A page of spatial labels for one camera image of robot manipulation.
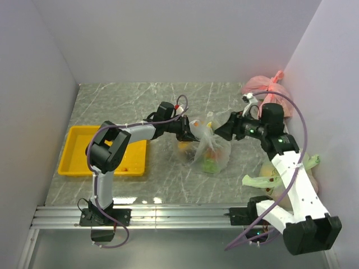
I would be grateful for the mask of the clear plastic bag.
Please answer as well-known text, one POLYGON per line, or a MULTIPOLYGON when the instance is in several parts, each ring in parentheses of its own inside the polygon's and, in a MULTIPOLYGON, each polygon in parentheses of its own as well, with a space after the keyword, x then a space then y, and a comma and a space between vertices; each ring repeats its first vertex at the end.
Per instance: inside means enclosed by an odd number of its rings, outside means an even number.
POLYGON ((190 122, 190 130, 199 142, 180 142, 175 137, 172 138, 173 151, 177 159, 201 172, 202 162, 213 159, 222 171, 229 162, 231 143, 214 133, 219 127, 220 124, 213 112, 194 118, 190 122))

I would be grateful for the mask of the green fake grapes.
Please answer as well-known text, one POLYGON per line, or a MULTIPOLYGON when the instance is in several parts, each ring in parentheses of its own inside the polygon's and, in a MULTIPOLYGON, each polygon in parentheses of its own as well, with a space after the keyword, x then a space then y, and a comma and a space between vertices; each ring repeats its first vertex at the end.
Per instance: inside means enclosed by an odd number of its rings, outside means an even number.
POLYGON ((213 159, 206 159, 202 162, 202 171, 210 174, 217 174, 220 172, 220 166, 213 159))

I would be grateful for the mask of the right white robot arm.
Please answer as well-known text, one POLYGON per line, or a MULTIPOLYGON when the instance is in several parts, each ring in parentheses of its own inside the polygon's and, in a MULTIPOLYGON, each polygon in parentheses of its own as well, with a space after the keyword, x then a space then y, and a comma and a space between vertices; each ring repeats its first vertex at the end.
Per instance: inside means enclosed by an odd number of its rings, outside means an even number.
POLYGON ((227 141, 246 136, 258 139, 285 186, 282 197, 291 202, 292 212, 280 207, 278 201, 249 202, 249 229, 267 221, 283 235, 286 249, 294 256, 332 248, 342 223, 339 217, 330 215, 317 196, 303 167, 304 149, 299 149, 294 137, 284 132, 281 105, 265 104, 259 119, 250 116, 248 108, 232 112, 215 134, 227 141))

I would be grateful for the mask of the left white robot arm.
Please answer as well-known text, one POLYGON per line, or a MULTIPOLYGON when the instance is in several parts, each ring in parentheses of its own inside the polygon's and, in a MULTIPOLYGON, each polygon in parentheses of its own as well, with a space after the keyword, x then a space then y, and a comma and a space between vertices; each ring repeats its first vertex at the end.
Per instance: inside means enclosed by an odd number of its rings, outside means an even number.
POLYGON ((87 165, 93 174, 91 203, 96 207, 93 219, 99 225, 107 225, 113 219, 112 185, 114 171, 124 159, 129 145, 139 141, 151 141, 164 133, 176 135, 181 142, 197 141, 185 114, 188 106, 163 101, 155 112, 138 123, 115 124, 105 121, 86 148, 87 165))

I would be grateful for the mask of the pink tied plastic bag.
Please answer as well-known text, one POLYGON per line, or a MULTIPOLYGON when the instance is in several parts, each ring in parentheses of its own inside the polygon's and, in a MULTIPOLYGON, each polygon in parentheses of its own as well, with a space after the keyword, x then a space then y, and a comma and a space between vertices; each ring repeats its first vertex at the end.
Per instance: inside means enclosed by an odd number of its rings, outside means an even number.
POLYGON ((291 98, 289 92, 285 89, 285 87, 279 84, 283 77, 283 71, 278 71, 276 75, 272 78, 268 78, 265 76, 255 76, 249 79, 249 81, 244 86, 242 86, 242 95, 248 93, 254 94, 262 91, 268 92, 268 94, 260 94, 256 96, 256 98, 260 102, 258 117, 261 117, 262 108, 266 103, 279 104, 283 107, 285 118, 292 116, 294 110, 293 105, 286 98, 280 95, 272 94, 272 92, 278 92, 288 98, 291 98))

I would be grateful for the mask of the green plastic bag with fruit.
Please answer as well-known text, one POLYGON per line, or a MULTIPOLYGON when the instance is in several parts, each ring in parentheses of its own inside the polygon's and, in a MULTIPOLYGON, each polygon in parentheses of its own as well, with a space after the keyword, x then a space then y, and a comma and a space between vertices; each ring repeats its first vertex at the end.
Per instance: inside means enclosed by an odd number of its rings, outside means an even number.
MULTIPOLYGON (((317 180, 312 175, 312 168, 320 164, 320 156, 310 156, 305 153, 302 162, 315 193, 318 193, 319 187, 317 180)), ((274 201, 277 201, 285 190, 280 174, 269 160, 262 164, 258 177, 253 178, 245 175, 242 179, 242 185, 259 188, 274 201)))

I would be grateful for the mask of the yellow plastic tray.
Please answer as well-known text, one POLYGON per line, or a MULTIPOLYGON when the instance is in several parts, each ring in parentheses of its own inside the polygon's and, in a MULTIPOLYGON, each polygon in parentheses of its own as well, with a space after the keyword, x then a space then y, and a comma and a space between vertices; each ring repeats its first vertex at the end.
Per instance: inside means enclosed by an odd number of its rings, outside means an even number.
MULTIPOLYGON (((58 174, 69 177, 91 176, 85 155, 86 147, 99 126, 72 126, 69 130, 59 162, 58 174)), ((148 142, 145 140, 128 145, 115 176, 139 177, 145 173, 148 142)))

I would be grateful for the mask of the aluminium mounting rail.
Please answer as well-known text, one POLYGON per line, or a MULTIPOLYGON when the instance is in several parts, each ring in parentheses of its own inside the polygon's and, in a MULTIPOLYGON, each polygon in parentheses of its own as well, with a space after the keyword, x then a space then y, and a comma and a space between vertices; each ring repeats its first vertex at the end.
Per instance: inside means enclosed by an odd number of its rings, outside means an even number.
MULTIPOLYGON (((131 209, 128 229, 231 229, 231 204, 117 205, 131 209)), ((102 229, 113 226, 80 226, 81 211, 76 206, 42 206, 35 211, 31 229, 102 229)))

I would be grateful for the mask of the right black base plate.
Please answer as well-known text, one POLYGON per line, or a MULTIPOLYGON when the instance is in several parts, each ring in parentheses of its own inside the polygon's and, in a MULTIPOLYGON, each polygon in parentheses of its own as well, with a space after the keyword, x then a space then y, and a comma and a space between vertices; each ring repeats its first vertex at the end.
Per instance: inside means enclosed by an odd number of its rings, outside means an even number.
POLYGON ((257 213, 247 207, 231 207, 228 216, 232 226, 249 226, 258 218, 257 213))

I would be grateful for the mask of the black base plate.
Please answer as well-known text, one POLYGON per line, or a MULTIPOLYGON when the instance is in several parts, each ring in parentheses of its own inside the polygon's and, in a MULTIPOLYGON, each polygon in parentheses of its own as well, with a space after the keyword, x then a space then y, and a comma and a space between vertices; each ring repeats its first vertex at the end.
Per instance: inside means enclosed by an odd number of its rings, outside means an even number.
MULTIPOLYGON (((124 226, 129 226, 131 218, 131 209, 129 208, 113 208, 109 212, 105 212, 107 215, 121 222, 124 226)), ((114 221, 104 216, 97 208, 83 209, 81 214, 80 226, 113 226, 114 221)))
POLYGON ((232 226, 249 226, 258 218, 257 213, 247 207, 231 207, 228 216, 232 226))

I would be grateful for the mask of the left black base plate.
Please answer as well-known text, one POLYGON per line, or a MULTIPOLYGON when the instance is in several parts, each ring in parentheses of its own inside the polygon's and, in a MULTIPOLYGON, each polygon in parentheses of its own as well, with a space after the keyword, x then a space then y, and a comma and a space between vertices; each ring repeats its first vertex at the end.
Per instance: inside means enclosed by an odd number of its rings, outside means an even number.
MULTIPOLYGON (((131 209, 129 208, 113 208, 109 212, 105 212, 107 215, 121 222, 124 226, 129 226, 131 218, 131 209)), ((113 226, 114 221, 104 216, 97 208, 83 209, 81 214, 80 226, 113 226)))

